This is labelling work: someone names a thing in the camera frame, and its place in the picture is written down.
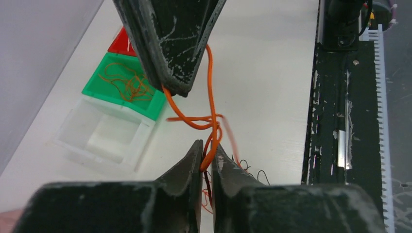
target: clear plastic bin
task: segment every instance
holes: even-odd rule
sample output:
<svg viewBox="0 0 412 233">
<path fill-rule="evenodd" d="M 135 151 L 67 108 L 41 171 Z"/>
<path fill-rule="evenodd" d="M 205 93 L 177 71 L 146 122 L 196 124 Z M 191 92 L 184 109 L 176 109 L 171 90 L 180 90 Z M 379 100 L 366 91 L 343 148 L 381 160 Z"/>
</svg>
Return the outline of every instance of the clear plastic bin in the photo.
<svg viewBox="0 0 412 233">
<path fill-rule="evenodd" d="M 135 170 L 155 121 L 127 107 L 83 96 L 69 113 L 55 141 L 74 160 L 101 171 Z"/>
</svg>

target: white tabletop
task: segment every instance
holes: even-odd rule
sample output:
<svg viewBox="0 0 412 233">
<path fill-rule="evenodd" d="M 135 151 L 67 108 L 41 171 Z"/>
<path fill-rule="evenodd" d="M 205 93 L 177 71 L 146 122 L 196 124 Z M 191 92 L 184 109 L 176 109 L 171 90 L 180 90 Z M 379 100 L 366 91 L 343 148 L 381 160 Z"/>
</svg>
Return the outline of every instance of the white tabletop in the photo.
<svg viewBox="0 0 412 233">
<path fill-rule="evenodd" d="M 317 0 L 227 0 L 209 40 L 217 112 L 228 118 L 240 158 L 252 173 L 263 169 L 272 185 L 300 184 L 317 7 Z M 1 175 L 0 212 L 23 207 L 52 181 L 153 180 L 195 139 L 207 139 L 210 132 L 166 122 L 174 116 L 167 106 L 131 177 L 105 176 L 75 164 L 53 143 L 120 27 L 112 1 L 106 0 Z M 204 57 L 189 96 L 175 97 L 187 116 L 210 114 L 206 66 Z M 230 155 L 225 136 L 222 145 Z"/>
</svg>

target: green plastic bin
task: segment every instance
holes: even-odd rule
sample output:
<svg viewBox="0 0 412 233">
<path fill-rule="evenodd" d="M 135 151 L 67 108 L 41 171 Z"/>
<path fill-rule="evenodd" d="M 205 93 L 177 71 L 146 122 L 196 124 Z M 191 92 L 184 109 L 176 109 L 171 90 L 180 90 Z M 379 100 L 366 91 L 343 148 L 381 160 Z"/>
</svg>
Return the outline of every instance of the green plastic bin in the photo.
<svg viewBox="0 0 412 233">
<path fill-rule="evenodd" d="M 165 95 L 162 92 L 157 91 L 153 87 L 150 86 L 150 89 L 154 91 L 154 95 L 151 100 L 141 100 L 141 101 L 137 100 L 133 102 L 125 101 L 124 99 L 122 99 L 122 97 L 120 96 L 119 90 L 114 85 L 108 83 L 107 81 L 103 80 L 99 76 L 99 74 L 101 74 L 107 77 L 105 75 L 104 70 L 106 66 L 109 65 L 110 63 L 121 63 L 135 70 L 137 74 L 143 73 L 143 69 L 140 65 L 138 58 L 108 52 L 106 53 L 106 55 L 100 62 L 96 71 L 91 76 L 89 82 L 84 87 L 82 93 L 87 96 L 91 96 L 91 97 L 94 97 L 100 100 L 104 100 L 110 103 L 115 103 L 115 104 L 128 107 L 156 121 L 166 102 Z M 128 71 L 126 68 L 122 66 L 111 66 L 110 68 L 108 68 L 107 71 L 110 72 L 111 74 L 116 73 L 116 74 L 123 75 L 125 77 L 133 76 L 133 72 Z M 122 85 L 118 87 L 122 92 L 125 89 L 125 87 Z"/>
</svg>

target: orange wire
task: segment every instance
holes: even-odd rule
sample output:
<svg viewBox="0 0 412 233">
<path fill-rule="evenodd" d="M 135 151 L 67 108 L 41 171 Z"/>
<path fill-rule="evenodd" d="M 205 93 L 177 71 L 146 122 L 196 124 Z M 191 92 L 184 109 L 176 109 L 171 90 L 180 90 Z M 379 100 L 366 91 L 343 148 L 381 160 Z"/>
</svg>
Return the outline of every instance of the orange wire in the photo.
<svg viewBox="0 0 412 233">
<path fill-rule="evenodd" d="M 122 66 L 124 69 L 132 72 L 134 75 L 132 78 L 128 79 L 125 76 L 121 74 L 109 74 L 107 72 L 107 69 L 111 66 L 118 65 Z M 130 69 L 127 67 L 125 64 L 122 63 L 110 63 L 104 68 L 104 74 L 107 77 L 120 77 L 120 78 L 112 78 L 108 79 L 105 78 L 103 75 L 99 74 L 99 76 L 106 82 L 112 84 L 113 86 L 116 87 L 118 90 L 120 96 L 122 99 L 128 102 L 133 102 L 136 100 L 151 100 L 154 92 L 153 90 L 150 89 L 148 84 L 144 84 L 144 81 L 146 80 L 146 76 L 143 75 L 143 78 L 141 79 L 137 72 L 133 69 Z M 118 85 L 116 85 L 114 82 L 121 82 L 125 86 L 124 93 L 120 90 Z"/>
<path fill-rule="evenodd" d="M 213 159 L 216 155 L 217 147 L 218 147 L 220 141 L 222 140 L 222 136 L 223 136 L 223 132 L 222 132 L 222 129 L 221 129 L 221 124 L 217 121 L 217 119 L 216 119 L 217 117 L 220 117 L 222 119 L 223 126 L 225 127 L 225 129 L 228 133 L 230 143 L 232 144 L 232 149 L 233 149 L 233 155 L 234 155 L 234 158 L 235 158 L 235 162 L 239 167 L 241 167 L 241 166 L 240 166 L 239 153 L 238 153 L 238 149 L 237 149 L 237 146 L 236 146 L 235 138 L 234 138 L 233 132 L 230 129 L 229 123 L 228 123 L 227 119 L 222 114 L 216 114 L 215 103 L 214 103 L 214 99 L 213 99 L 213 91 L 212 91 L 213 57 L 212 57 L 212 51 L 211 51 L 209 45 L 206 45 L 206 51 L 207 51 L 207 55 L 208 55 L 208 58 L 209 58 L 209 63 L 208 63 L 208 67 L 207 67 L 207 93 L 208 93 L 208 97 L 209 97 L 209 105 L 210 105 L 210 111 L 211 111 L 210 116 L 203 116 L 203 117 L 187 117 L 187 116 L 185 116 L 179 110 L 176 103 L 173 101 L 170 91 L 167 90 L 164 86 L 162 86 L 162 88 L 163 88 L 163 92 L 165 93 L 166 99 L 168 100 L 171 108 L 177 114 L 177 117 L 170 117 L 170 118 L 167 119 L 168 121 L 183 121 L 186 124 L 188 124 L 189 126 L 191 126 L 192 128 L 197 129 L 197 130 L 206 130 L 206 129 L 212 128 L 212 133 L 210 134 L 209 138 L 207 139 L 207 141 L 205 143 L 205 148 L 204 148 L 204 151 L 203 151 L 203 158 L 204 159 L 203 159 L 203 161 L 200 165 L 200 171 L 204 173 L 204 179 L 206 180 L 206 186 L 207 186 L 207 189 L 204 189 L 202 192 L 205 195 L 206 195 L 206 193 L 208 194 L 209 203 L 210 203 L 210 205 L 212 205 L 212 192 L 211 192 L 210 182 L 208 180 L 206 170 L 209 167 L 210 163 L 213 161 Z M 195 123 L 196 121 L 204 121 L 204 122 L 206 122 L 206 124 L 199 125 L 199 124 Z"/>
</svg>

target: plastic storage bin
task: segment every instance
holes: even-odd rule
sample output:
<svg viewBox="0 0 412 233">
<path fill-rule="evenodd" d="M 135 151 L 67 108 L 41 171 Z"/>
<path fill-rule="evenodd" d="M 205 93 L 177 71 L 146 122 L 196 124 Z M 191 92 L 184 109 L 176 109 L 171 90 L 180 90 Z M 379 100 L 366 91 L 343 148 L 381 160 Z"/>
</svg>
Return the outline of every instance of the plastic storage bin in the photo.
<svg viewBox="0 0 412 233">
<path fill-rule="evenodd" d="M 143 73 L 138 58 L 108 52 L 100 62 L 89 82 L 84 87 L 82 93 L 87 96 L 98 98 L 110 103 L 126 106 L 156 121 L 166 102 L 165 95 L 162 92 L 157 91 L 153 87 L 151 87 L 151 90 L 154 92 L 154 94 L 150 101 L 125 101 L 124 99 L 122 99 L 119 94 L 119 90 L 114 85 L 108 83 L 99 76 L 99 74 L 105 74 L 105 69 L 109 64 L 123 64 L 128 68 L 133 69 L 137 74 Z M 116 73 L 125 77 L 133 76 L 133 74 L 131 74 L 131 71 L 122 66 L 111 67 L 111 69 L 111 74 Z M 119 89 L 121 89 L 120 91 L 123 92 L 125 90 L 125 87 L 119 86 Z"/>
<path fill-rule="evenodd" d="M 113 43 L 110 45 L 108 52 L 136 57 L 136 52 L 130 44 L 129 36 L 124 27 L 120 30 Z"/>
<path fill-rule="evenodd" d="M 127 107 L 84 96 L 70 112 L 56 143 L 71 159 L 103 171 L 133 172 L 155 121 Z"/>
</svg>

